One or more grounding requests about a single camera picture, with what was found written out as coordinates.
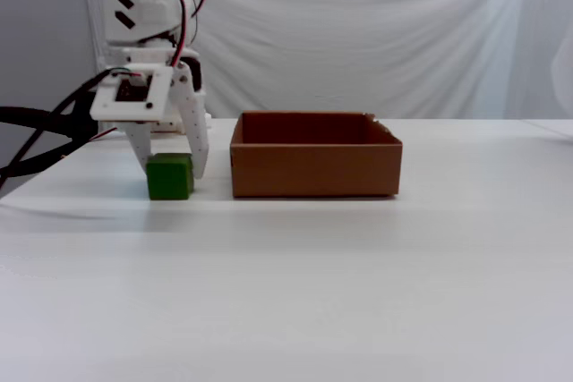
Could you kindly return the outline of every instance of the white wall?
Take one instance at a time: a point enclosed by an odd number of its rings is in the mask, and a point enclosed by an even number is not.
[[[0,105],[52,109],[95,72],[85,0],[0,0]],[[31,130],[0,123],[0,166]],[[66,143],[47,135],[32,153]],[[9,180],[3,193],[22,183]]]
[[[573,0],[524,0],[507,117],[570,118],[555,97],[551,65],[571,25]]]

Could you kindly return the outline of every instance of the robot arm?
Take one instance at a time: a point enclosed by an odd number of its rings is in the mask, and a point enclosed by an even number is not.
[[[193,174],[201,178],[209,143],[201,68],[197,53],[185,47],[190,40],[186,23],[196,13],[191,4],[192,0],[104,0],[107,64],[126,67],[134,75],[104,79],[90,114],[126,131],[144,170],[151,156],[150,127],[179,116],[192,151]]]

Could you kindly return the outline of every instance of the white backdrop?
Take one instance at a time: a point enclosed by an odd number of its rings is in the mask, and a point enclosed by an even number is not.
[[[194,47],[215,116],[568,117],[551,64],[572,10],[569,0],[208,0]]]

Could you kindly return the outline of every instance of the cardboard box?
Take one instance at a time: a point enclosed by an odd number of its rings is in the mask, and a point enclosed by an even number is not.
[[[235,197],[398,194],[402,142],[374,115],[245,112],[231,140]]]

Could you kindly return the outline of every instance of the white curtain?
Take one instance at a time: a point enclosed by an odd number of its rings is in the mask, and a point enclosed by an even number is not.
[[[521,0],[208,0],[208,109],[503,116]]]
[[[556,100],[573,115],[573,22],[553,58],[552,80]]]

